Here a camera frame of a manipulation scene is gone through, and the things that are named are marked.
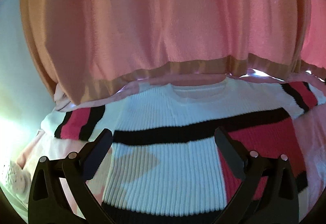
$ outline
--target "black stripe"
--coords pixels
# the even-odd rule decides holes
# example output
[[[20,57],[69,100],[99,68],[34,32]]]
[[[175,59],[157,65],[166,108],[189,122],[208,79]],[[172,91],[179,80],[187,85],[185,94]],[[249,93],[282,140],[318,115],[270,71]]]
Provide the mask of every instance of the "black stripe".
[[[63,121],[62,121],[62,123],[60,125],[58,125],[57,129],[54,132],[54,136],[56,138],[58,138],[58,139],[61,138],[61,129],[65,124],[67,124],[67,122],[69,121],[69,118],[71,117],[71,114],[72,114],[72,111],[67,112],[64,119],[63,119]]]
[[[283,108],[208,120],[187,126],[152,128],[143,131],[115,131],[113,141],[125,145],[139,146],[164,143],[185,143],[206,139],[214,135],[219,126],[227,132],[280,122],[290,117]]]
[[[294,98],[297,105],[300,108],[302,108],[305,113],[309,111],[309,107],[305,104],[301,94],[296,89],[293,89],[288,83],[283,83],[281,84],[281,86],[284,92],[286,92],[287,94],[291,95]]]
[[[306,86],[306,88],[308,89],[308,91],[311,92],[310,87],[309,87],[309,83],[307,83],[305,81],[303,81],[302,83],[304,84],[304,86]]]
[[[89,113],[88,121],[80,129],[79,139],[88,141],[98,121],[101,120],[105,112],[105,105],[92,107]]]
[[[61,111],[62,109],[64,109],[68,104],[70,104],[71,102],[69,101],[64,107],[57,109],[56,111]]]
[[[307,172],[304,171],[304,172],[300,173],[296,177],[295,182],[297,184],[298,193],[300,193],[302,190],[304,190],[308,186]]]
[[[217,210],[188,216],[162,216],[119,209],[105,202],[102,202],[102,207],[116,224],[210,224],[222,212]]]

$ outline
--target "knit sweater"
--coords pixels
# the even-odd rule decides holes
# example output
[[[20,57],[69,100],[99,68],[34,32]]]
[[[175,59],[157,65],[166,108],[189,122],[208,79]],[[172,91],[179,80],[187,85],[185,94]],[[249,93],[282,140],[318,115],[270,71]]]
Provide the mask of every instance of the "knit sweater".
[[[307,187],[292,119],[326,98],[306,82],[249,83],[226,78],[208,86],[171,84],[95,108],[53,112],[48,134],[94,140],[113,134],[102,207],[118,224],[211,223],[240,185],[216,147],[223,126],[248,150],[290,160],[299,194]],[[254,200],[262,196],[260,181]]]

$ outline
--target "bright light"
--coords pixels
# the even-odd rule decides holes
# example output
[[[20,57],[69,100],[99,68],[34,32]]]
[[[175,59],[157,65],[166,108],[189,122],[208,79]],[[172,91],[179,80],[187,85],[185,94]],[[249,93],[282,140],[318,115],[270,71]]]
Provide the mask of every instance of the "bright light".
[[[255,75],[258,75],[258,76],[263,76],[263,77],[270,77],[268,74],[262,72],[262,71],[259,71],[259,70],[256,70],[256,69],[253,69],[255,71]]]
[[[279,80],[279,81],[284,81],[282,79],[278,79],[278,78],[275,78],[273,76],[269,76],[268,74],[262,72],[262,71],[259,71],[259,70],[256,70],[256,69],[253,69],[255,71],[255,74],[254,75],[257,75],[257,76],[262,76],[262,77],[272,77],[273,79],[276,79],[276,80]]]
[[[15,122],[0,117],[0,160],[13,158],[19,155],[26,146],[29,131],[23,129]]]

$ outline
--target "pink garment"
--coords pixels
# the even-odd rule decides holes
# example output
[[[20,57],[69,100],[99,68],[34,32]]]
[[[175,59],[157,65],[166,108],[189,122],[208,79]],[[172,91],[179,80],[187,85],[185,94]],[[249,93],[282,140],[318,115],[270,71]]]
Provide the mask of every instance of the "pink garment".
[[[285,78],[305,30],[304,0],[21,1],[43,80],[76,104],[170,74],[241,76],[256,65]]]
[[[307,169],[309,210],[326,186],[325,116],[326,105],[316,106],[293,122]]]
[[[121,100],[132,94],[137,94],[141,91],[149,89],[151,86],[156,86],[156,85],[162,86],[168,83],[171,83],[175,86],[209,85],[209,84],[214,84],[223,81],[225,76],[226,76],[225,74],[174,74],[174,75],[164,75],[162,77],[150,78],[145,80],[132,81],[128,83],[123,89],[121,89],[121,91],[114,94],[113,96],[101,100],[85,102],[79,105],[75,105],[74,103],[72,103],[71,100],[62,91],[60,85],[58,84],[54,94],[54,99],[56,102],[55,110],[61,112],[69,112],[78,108],[98,107],[101,105],[105,105],[111,102]],[[281,80],[274,79],[270,76],[266,76],[266,77],[258,76],[255,74],[255,70],[253,69],[248,69],[247,76],[243,76],[241,77],[241,79],[244,81],[250,81],[256,83],[261,83],[261,82],[281,83],[282,82]],[[306,82],[311,83],[319,90],[324,91],[324,93],[326,94],[326,86],[324,85],[324,83],[318,80],[313,75],[310,75],[305,72],[300,74],[292,73],[290,74],[289,78],[286,81],[291,82],[291,81],[305,81],[305,80],[307,80]]]
[[[326,78],[326,0],[311,0],[311,20],[306,31],[301,58],[308,64],[315,65],[318,75]],[[307,67],[313,73],[315,67]]]

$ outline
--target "red stripe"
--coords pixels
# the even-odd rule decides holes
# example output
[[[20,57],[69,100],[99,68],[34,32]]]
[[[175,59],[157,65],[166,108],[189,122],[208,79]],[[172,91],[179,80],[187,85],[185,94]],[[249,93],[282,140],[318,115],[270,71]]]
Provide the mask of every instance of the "red stripe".
[[[79,108],[72,111],[67,124],[61,129],[61,139],[79,139],[81,128],[87,124],[91,108]]]
[[[277,123],[245,128],[230,132],[229,134],[232,139],[240,141],[249,151],[256,150],[264,157],[278,158],[285,153],[290,159],[294,177],[305,171],[303,155],[290,117]],[[220,152],[219,156],[221,158],[227,201],[229,202],[241,181],[233,176]],[[254,200],[262,197],[266,182],[267,178],[262,178],[256,190]]]
[[[317,98],[311,91],[307,89],[302,81],[290,82],[289,85],[301,95],[304,103],[309,107],[309,109],[312,109],[317,105]]]

